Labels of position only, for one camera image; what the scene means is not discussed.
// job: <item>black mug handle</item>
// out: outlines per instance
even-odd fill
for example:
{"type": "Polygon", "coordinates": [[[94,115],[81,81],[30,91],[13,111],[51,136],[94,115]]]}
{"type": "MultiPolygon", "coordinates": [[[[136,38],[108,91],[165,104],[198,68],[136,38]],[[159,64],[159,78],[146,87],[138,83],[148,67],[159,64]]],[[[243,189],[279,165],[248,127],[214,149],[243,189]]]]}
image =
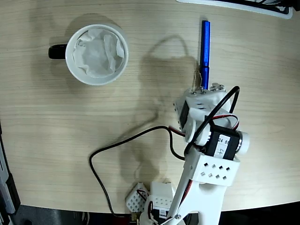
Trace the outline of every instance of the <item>black mug handle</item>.
{"type": "Polygon", "coordinates": [[[53,60],[64,60],[66,58],[67,44],[53,45],[48,50],[48,56],[53,60]]]}

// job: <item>red wire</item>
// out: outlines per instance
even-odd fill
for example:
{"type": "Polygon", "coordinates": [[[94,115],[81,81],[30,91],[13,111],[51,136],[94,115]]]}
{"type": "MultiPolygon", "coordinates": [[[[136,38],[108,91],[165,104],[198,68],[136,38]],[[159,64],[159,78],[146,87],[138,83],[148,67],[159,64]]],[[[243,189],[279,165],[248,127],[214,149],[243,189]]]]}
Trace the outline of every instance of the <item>red wire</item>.
{"type": "Polygon", "coordinates": [[[188,184],[187,184],[187,188],[185,189],[184,193],[183,193],[183,196],[182,196],[182,199],[181,199],[181,202],[180,204],[183,202],[183,200],[186,198],[186,196],[188,195],[188,191],[190,190],[192,186],[192,180],[189,180],[188,181],[188,184]]]}
{"type": "Polygon", "coordinates": [[[180,136],[183,136],[183,137],[185,137],[186,135],[184,134],[184,133],[182,133],[182,132],[179,132],[178,130],[176,130],[176,129],[173,129],[172,127],[170,127],[169,126],[169,129],[173,132],[173,133],[175,133],[175,134],[177,134],[177,135],[180,135],[180,136]]]}
{"type": "Polygon", "coordinates": [[[233,130],[236,130],[240,124],[239,118],[236,115],[219,115],[219,116],[214,116],[212,119],[220,119],[220,118],[226,118],[226,117],[234,117],[238,121],[238,123],[232,128],[233,130]]]}

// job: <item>mug rim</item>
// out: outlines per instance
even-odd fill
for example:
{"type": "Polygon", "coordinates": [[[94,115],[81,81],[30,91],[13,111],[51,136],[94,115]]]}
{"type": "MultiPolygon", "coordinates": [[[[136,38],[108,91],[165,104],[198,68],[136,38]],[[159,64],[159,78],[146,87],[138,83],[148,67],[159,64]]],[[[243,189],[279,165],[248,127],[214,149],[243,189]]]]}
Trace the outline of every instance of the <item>mug rim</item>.
{"type": "Polygon", "coordinates": [[[125,71],[125,68],[128,64],[128,58],[129,58],[128,45],[127,45],[127,41],[124,37],[125,34],[123,32],[121,34],[120,32],[122,32],[120,27],[118,27],[114,24],[107,24],[107,23],[87,25],[85,27],[80,28],[78,31],[76,31],[72,35],[70,40],[68,41],[67,47],[66,47],[66,52],[65,52],[66,64],[67,64],[67,67],[68,67],[69,71],[71,72],[71,74],[77,80],[81,81],[82,83],[85,83],[88,85],[94,85],[94,86],[100,86],[100,85],[105,85],[105,84],[111,83],[111,82],[115,81],[118,77],[120,77],[122,75],[122,73],[125,71]],[[107,77],[98,77],[97,78],[97,77],[87,76],[85,74],[87,76],[86,80],[78,75],[78,73],[83,72],[83,69],[76,66],[76,64],[74,62],[73,52],[74,52],[75,44],[76,44],[78,38],[83,33],[87,32],[88,30],[90,30],[92,28],[102,28],[102,29],[109,30],[110,32],[117,35],[118,38],[120,39],[120,41],[124,47],[124,61],[119,68],[120,71],[118,71],[118,74],[115,74],[117,72],[117,70],[115,71],[115,73],[113,73],[107,77]]]}

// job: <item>label sticker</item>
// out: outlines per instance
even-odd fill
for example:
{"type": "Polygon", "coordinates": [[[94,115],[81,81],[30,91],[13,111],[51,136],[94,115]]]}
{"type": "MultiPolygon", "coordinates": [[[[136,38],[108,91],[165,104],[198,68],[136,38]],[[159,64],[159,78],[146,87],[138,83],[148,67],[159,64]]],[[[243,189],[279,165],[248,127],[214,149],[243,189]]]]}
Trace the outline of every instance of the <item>label sticker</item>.
{"type": "Polygon", "coordinates": [[[167,212],[166,210],[159,210],[159,217],[163,219],[167,219],[167,212]]]}
{"type": "Polygon", "coordinates": [[[219,136],[214,157],[218,157],[218,158],[224,157],[229,141],[230,141],[230,137],[225,135],[219,136]]]}

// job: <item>white plastic part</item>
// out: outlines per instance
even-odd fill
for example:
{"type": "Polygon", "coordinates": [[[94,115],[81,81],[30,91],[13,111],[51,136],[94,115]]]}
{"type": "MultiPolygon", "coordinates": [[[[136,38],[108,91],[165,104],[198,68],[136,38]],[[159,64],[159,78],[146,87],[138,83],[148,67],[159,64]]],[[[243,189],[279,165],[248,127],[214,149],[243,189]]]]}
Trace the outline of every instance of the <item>white plastic part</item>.
{"type": "MultiPolygon", "coordinates": [[[[220,84],[214,84],[216,86],[211,87],[211,90],[202,90],[192,92],[186,90],[184,95],[175,102],[175,111],[180,118],[181,110],[186,102],[189,107],[187,116],[187,122],[182,128],[182,132],[185,133],[185,141],[187,143],[192,141],[195,131],[199,128],[205,117],[210,114],[211,110],[224,98],[226,95],[225,87],[220,84]]],[[[216,113],[216,116],[222,114],[229,114],[231,104],[227,101],[223,107],[216,113]]],[[[234,117],[227,117],[217,119],[214,121],[216,125],[232,128],[236,122],[234,117]]],[[[200,146],[204,146],[210,139],[210,125],[206,125],[203,131],[198,135],[195,143],[200,146]]]]}
{"type": "Polygon", "coordinates": [[[187,157],[191,180],[221,186],[231,186],[240,166],[240,161],[206,156],[191,150],[187,157]]]}
{"type": "Polygon", "coordinates": [[[263,8],[257,8],[257,7],[251,7],[251,6],[245,6],[242,4],[236,4],[236,3],[230,3],[225,1],[216,1],[216,0],[177,0],[178,2],[182,3],[194,3],[194,4],[202,4],[202,5],[209,5],[209,6],[220,6],[225,8],[234,8],[234,9],[241,9],[249,12],[255,12],[255,13],[261,13],[265,15],[272,15],[276,17],[280,17],[283,19],[291,19],[293,15],[293,8],[289,8],[288,14],[278,13],[271,10],[263,9],[263,8]]]}
{"type": "Polygon", "coordinates": [[[245,132],[239,131],[239,134],[241,135],[241,144],[240,144],[240,149],[238,151],[238,154],[245,155],[249,149],[250,145],[250,137],[249,134],[245,132]]]}
{"type": "Polygon", "coordinates": [[[138,194],[137,190],[143,190],[140,192],[145,199],[148,198],[149,192],[143,183],[137,183],[126,198],[126,206],[131,212],[144,212],[146,201],[138,194]]]}
{"type": "Polygon", "coordinates": [[[151,182],[150,187],[151,194],[147,198],[147,202],[145,204],[145,211],[140,216],[140,225],[152,225],[154,224],[152,220],[148,217],[148,206],[150,202],[153,202],[153,209],[167,212],[170,209],[170,206],[173,201],[174,189],[171,183],[159,183],[159,182],[151,182]]]}
{"type": "Polygon", "coordinates": [[[237,158],[231,161],[210,157],[192,147],[186,156],[184,170],[167,216],[175,219],[166,225],[178,224],[192,211],[199,212],[200,225],[218,225],[226,188],[232,184],[239,165],[237,158]],[[183,199],[190,181],[190,188],[183,199]]]}

